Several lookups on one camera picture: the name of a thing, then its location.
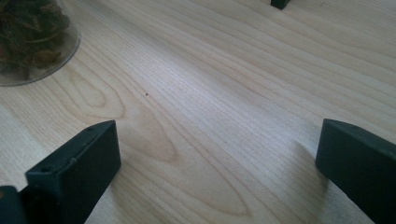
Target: dried herbs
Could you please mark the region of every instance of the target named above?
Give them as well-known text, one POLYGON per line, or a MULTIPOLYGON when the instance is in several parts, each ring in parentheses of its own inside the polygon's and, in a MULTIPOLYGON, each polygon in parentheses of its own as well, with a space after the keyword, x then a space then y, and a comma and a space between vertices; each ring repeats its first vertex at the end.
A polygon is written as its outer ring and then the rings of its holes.
POLYGON ((29 78, 57 63, 69 25, 56 0, 0 0, 0 76, 29 78))

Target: wooden table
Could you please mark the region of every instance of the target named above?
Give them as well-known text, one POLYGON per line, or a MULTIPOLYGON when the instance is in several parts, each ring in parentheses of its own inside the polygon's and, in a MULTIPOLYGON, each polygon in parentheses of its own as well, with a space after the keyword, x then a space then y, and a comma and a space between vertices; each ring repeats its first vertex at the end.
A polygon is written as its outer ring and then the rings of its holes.
POLYGON ((372 223, 315 168, 324 118, 396 143, 396 2, 67 1, 81 44, 0 88, 0 185, 115 119, 87 223, 372 223))

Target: glass jar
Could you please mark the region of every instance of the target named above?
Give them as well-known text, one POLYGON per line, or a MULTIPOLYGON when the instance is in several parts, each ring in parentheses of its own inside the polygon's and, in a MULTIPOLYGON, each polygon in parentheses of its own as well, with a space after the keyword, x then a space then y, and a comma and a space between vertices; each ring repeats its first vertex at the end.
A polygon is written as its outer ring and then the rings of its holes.
POLYGON ((0 86, 30 83, 62 67, 79 33, 62 0, 0 0, 0 86))

